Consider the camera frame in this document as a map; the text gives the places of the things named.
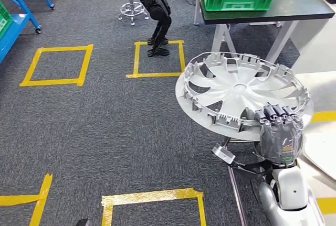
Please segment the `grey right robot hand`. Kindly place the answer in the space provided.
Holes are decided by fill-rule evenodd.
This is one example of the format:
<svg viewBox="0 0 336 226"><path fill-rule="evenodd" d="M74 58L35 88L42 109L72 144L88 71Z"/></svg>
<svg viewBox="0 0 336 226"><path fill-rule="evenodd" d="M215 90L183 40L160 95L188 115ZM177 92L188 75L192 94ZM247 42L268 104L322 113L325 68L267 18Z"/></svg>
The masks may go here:
<svg viewBox="0 0 336 226"><path fill-rule="evenodd" d="M268 104L254 113L260 125L260 140L254 146L260 157L275 165L293 165L302 149L304 122L292 108Z"/></svg>

